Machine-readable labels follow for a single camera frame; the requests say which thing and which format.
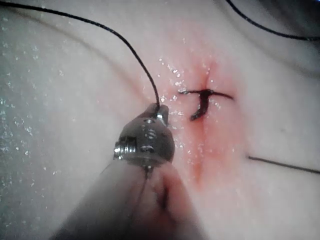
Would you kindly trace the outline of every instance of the pale skin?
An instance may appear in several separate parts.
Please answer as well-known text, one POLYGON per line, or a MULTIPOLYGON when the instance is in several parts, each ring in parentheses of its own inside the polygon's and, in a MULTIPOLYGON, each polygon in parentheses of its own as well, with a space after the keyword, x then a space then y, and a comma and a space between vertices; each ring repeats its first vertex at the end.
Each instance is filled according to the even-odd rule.
MULTIPOLYGON (((21 3, 100 22, 132 44, 170 108, 172 164, 211 239, 318 239, 320 175, 246 154, 320 170, 319 44, 259 30, 224 1, 21 3), (199 98, 179 95, 183 88, 236 98, 211 96, 201 124, 190 123, 199 98)), ((251 18, 292 31, 254 6, 251 18)), ((46 238, 112 159, 123 126, 155 97, 112 34, 48 13, 1 15, 1 234, 46 238)))

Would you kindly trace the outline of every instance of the skin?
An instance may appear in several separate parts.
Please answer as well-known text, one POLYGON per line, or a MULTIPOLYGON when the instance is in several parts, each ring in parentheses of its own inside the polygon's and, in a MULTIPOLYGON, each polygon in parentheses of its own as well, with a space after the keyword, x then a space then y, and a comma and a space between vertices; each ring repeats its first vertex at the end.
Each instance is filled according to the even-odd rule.
MULTIPOLYGON (((170 108, 173 166, 210 239, 318 239, 320 176, 246 158, 320 170, 318 43, 259 30, 224 1, 20 3, 101 22, 133 45, 170 108), (199 98, 178 94, 185 88, 234 101, 211 96, 206 116, 190 122, 199 98)), ((319 33, 303 17, 292 25, 290 15, 270 17, 279 5, 235 4, 279 31, 319 33)), ((43 239, 155 98, 110 33, 27 10, 1 16, 1 237, 43 239)))

